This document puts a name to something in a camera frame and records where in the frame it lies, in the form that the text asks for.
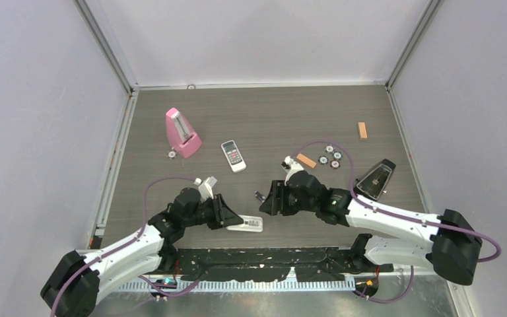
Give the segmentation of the large white remote control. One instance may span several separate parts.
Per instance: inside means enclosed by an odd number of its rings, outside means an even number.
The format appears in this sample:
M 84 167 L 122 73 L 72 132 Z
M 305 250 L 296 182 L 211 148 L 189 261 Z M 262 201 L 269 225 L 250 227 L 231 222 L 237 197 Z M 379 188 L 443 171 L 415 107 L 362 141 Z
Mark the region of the large white remote control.
M 263 218 L 249 215 L 240 215 L 244 221 L 240 225 L 228 226 L 227 230 L 240 231 L 240 232 L 262 232 L 263 231 Z

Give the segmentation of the small white remote control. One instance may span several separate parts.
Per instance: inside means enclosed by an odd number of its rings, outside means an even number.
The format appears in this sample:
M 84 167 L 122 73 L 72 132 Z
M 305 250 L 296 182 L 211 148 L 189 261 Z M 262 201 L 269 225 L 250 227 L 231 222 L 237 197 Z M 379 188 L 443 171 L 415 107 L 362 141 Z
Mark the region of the small white remote control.
M 234 140 L 225 141 L 220 147 L 233 173 L 241 172 L 246 169 L 244 158 Z

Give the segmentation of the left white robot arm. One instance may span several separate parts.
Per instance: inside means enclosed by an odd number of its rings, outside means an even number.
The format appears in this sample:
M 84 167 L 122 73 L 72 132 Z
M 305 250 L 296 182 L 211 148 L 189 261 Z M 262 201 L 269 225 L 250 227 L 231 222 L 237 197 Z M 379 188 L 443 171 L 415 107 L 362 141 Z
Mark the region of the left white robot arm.
M 244 223 L 221 194 L 203 199 L 184 188 L 167 208 L 129 236 L 99 250 L 65 254 L 40 292 L 52 316 L 89 316 L 112 291 L 134 278 L 158 271 L 173 272 L 179 259 L 174 243 L 186 228 L 212 230 Z

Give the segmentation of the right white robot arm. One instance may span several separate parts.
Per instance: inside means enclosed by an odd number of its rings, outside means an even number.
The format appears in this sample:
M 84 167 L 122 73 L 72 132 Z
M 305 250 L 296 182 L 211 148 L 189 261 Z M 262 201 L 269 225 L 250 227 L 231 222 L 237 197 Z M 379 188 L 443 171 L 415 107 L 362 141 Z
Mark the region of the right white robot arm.
M 437 215 L 399 209 L 346 189 L 327 188 L 305 171 L 272 181 L 259 211 L 283 216 L 308 211 L 329 225 L 370 229 L 370 234 L 360 234 L 352 246 L 351 264 L 359 271 L 373 265 L 413 265 L 468 286 L 474 280 L 483 244 L 457 211 L 447 209 Z

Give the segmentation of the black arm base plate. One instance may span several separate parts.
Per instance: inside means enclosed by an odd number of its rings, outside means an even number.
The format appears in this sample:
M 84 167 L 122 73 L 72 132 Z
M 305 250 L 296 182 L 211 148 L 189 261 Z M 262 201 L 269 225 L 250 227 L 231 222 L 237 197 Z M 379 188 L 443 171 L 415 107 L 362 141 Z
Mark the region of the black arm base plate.
M 150 274 L 177 275 L 185 281 L 283 281 L 289 273 L 299 282 L 339 281 L 345 274 L 389 273 L 348 248 L 180 248 Z

